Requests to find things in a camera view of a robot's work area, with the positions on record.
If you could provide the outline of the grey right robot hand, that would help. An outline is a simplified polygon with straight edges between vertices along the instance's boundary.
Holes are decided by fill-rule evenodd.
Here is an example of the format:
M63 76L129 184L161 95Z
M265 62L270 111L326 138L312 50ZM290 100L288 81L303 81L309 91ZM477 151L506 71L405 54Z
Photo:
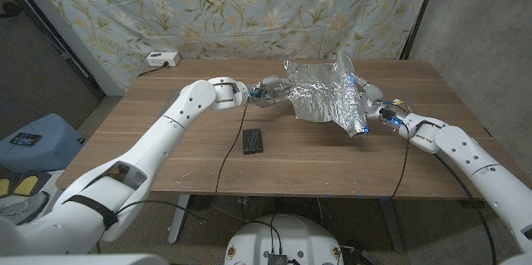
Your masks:
M379 120L383 123L392 122L397 114L383 100L382 91L364 78L352 73L353 82L361 89L360 102L362 111L368 120Z

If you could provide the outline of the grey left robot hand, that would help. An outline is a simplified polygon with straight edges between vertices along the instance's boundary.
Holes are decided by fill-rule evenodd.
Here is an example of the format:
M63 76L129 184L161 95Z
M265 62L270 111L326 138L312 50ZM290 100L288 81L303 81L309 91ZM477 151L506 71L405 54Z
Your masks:
M249 103L260 108L270 107L290 99L292 86L288 78L268 76L249 88Z

